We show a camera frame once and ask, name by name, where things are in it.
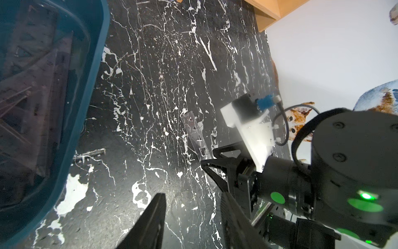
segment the blue plastic bin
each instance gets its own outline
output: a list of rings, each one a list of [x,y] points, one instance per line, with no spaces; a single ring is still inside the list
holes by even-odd
[[[68,176],[100,66],[109,27],[106,0],[44,0],[59,11],[54,40],[73,31],[68,72],[63,131],[51,174],[34,195],[13,208],[0,210],[0,247],[9,247],[26,237],[58,200]],[[4,48],[10,42],[19,0],[0,1],[0,67]]]

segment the green light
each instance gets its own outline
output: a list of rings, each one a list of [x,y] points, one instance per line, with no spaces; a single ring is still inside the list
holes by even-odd
[[[375,200],[376,198],[368,193],[362,193],[361,197],[366,199],[366,200]]]

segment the floor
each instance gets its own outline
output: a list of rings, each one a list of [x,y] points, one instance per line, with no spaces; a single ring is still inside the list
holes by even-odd
[[[115,248],[166,193],[163,248],[223,248],[220,191],[200,168],[180,116],[208,148],[239,140],[220,108],[277,92],[265,33],[243,0],[109,0],[111,23],[79,156],[54,210],[17,248]],[[287,147],[275,155],[289,158]]]

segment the wooden panel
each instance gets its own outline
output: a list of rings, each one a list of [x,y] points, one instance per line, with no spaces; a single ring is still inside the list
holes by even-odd
[[[279,6],[280,17],[288,15],[293,10],[302,6],[309,0],[277,0]]]
[[[273,19],[278,20],[281,18],[278,0],[246,0],[246,2],[269,15]]]
[[[257,28],[259,32],[263,32],[267,27],[277,20],[254,7],[254,14],[256,15]]]

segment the blue connector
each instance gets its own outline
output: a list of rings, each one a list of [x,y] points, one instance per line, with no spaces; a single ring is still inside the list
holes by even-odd
[[[262,112],[274,105],[275,105],[275,103],[273,101],[272,95],[267,95],[264,98],[260,98],[257,100],[258,109],[260,109],[260,111],[262,111]]]

